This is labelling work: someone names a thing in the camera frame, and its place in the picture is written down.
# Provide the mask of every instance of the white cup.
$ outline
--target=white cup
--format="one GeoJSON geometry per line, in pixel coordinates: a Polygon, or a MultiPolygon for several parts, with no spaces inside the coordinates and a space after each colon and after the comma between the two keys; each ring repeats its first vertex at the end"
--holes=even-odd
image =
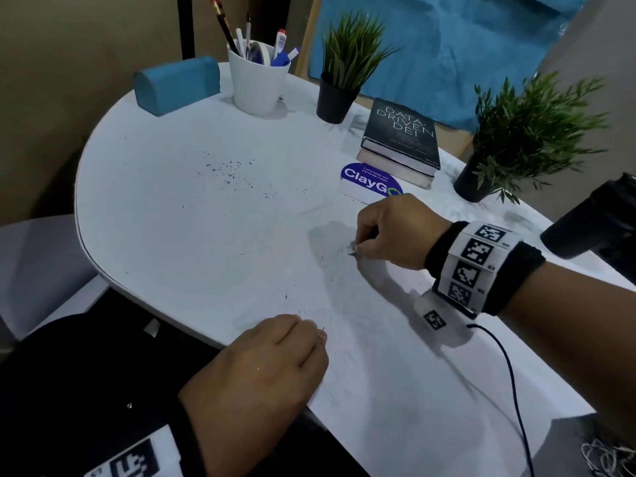
{"type": "MultiPolygon", "coordinates": [[[[270,58],[274,59],[274,47],[267,47],[270,58]]],[[[243,112],[255,116],[266,116],[274,112],[276,102],[282,94],[285,77],[290,64],[284,67],[266,67],[241,58],[228,47],[234,104],[243,112]]]]}

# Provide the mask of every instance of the hand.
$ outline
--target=hand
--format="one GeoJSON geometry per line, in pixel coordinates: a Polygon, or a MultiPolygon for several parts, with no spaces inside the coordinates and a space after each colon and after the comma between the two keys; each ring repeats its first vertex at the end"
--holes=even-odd
{"type": "Polygon", "coordinates": [[[358,214],[356,253],[421,270],[426,255],[450,225],[412,194],[389,196],[358,214]],[[378,236],[367,239],[375,226],[378,236]]]}
{"type": "Polygon", "coordinates": [[[220,352],[179,393],[208,475],[241,477],[263,460],[327,371],[327,334],[278,315],[220,352]]]}

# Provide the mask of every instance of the blue box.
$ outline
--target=blue box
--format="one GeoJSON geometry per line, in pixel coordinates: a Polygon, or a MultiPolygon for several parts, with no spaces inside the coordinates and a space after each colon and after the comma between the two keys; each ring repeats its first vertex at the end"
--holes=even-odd
{"type": "Polygon", "coordinates": [[[221,91],[219,64],[211,56],[167,63],[132,74],[137,104],[162,116],[221,91]]]}

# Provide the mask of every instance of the tape roll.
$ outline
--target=tape roll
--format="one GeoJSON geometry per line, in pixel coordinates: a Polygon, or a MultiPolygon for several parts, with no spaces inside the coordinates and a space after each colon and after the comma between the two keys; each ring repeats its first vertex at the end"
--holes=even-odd
{"type": "Polygon", "coordinates": [[[262,42],[251,42],[249,44],[249,55],[247,59],[254,63],[259,63],[260,65],[265,65],[269,67],[272,64],[270,58],[270,51],[267,48],[267,45],[262,42]]]}

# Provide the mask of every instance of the white table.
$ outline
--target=white table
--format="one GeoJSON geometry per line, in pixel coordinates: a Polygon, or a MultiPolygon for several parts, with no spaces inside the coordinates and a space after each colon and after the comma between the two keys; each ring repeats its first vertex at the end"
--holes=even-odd
{"type": "MultiPolygon", "coordinates": [[[[76,184],[78,232],[110,283],[203,339],[230,343],[277,313],[329,334],[330,367],[311,410],[373,476],[516,476],[525,468],[505,361],[479,333],[454,344],[412,313],[426,272],[346,255],[358,201],[338,191],[369,110],[340,126],[315,115],[318,87],[288,76],[286,105],[256,118],[221,94],[161,118],[125,95],[88,141],[76,184]]],[[[525,204],[468,203],[452,189],[463,164],[441,151],[430,191],[404,183],[451,220],[480,219],[544,249],[549,221],[525,204]]],[[[548,259],[633,288],[592,254],[548,259]]],[[[553,418],[592,411],[498,319],[478,322],[516,368],[534,452],[553,418]]]]}

